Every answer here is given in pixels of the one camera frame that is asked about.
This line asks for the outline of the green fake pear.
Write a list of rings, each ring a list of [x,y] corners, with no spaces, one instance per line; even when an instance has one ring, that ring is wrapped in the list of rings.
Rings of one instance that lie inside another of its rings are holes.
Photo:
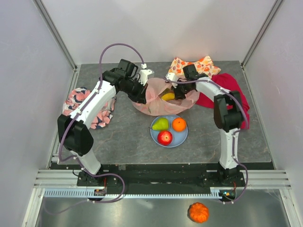
[[[164,117],[157,118],[150,129],[155,131],[166,131],[169,129],[169,121]]]

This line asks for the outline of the yellow fake banana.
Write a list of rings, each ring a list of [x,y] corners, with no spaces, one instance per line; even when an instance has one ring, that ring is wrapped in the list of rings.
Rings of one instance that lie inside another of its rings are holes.
[[[164,101],[174,100],[175,99],[175,94],[174,93],[166,93],[161,97],[161,99],[164,100]]]

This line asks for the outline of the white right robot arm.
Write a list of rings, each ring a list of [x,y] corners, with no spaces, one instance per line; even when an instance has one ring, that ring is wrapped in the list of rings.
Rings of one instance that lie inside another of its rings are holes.
[[[239,91],[230,91],[215,83],[205,74],[199,74],[194,65],[183,68],[184,79],[178,78],[175,73],[168,73],[169,81],[178,94],[178,98],[185,98],[190,91],[204,94],[214,103],[214,123],[221,134],[220,166],[223,171],[217,174],[217,181],[222,186],[228,186],[234,180],[231,170],[239,165],[238,137],[241,125],[248,125],[248,119],[242,107]]]

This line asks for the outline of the red fake apple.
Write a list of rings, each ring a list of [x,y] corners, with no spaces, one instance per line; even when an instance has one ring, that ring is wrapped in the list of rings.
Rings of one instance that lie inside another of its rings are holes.
[[[168,146],[173,140],[173,135],[170,131],[160,131],[157,136],[157,141],[159,144]]]

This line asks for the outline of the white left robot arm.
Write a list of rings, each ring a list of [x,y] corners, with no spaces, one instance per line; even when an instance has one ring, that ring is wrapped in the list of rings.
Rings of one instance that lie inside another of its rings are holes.
[[[122,91],[135,103],[146,103],[148,79],[154,75],[144,63],[138,69],[134,63],[121,59],[118,66],[102,73],[100,80],[88,97],[68,115],[61,114],[57,119],[59,151],[66,148],[72,158],[79,161],[88,173],[87,180],[93,186],[104,181],[100,172],[101,163],[92,151],[94,139],[89,131],[91,123],[99,111],[118,92]]]

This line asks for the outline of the pink translucent plastic bag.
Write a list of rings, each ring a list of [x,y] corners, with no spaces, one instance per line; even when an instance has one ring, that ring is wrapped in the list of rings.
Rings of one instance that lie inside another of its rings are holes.
[[[171,115],[178,114],[191,108],[199,99],[199,92],[192,90],[186,94],[185,99],[164,101],[161,94],[172,87],[171,83],[167,83],[161,78],[151,78],[147,81],[146,104],[133,102],[133,106],[140,112],[152,115]]]

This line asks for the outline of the orange fake orange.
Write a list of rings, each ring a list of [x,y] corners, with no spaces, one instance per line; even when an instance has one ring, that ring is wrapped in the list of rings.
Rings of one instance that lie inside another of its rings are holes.
[[[173,130],[176,132],[182,132],[187,128],[186,121],[181,117],[175,118],[171,125]]]

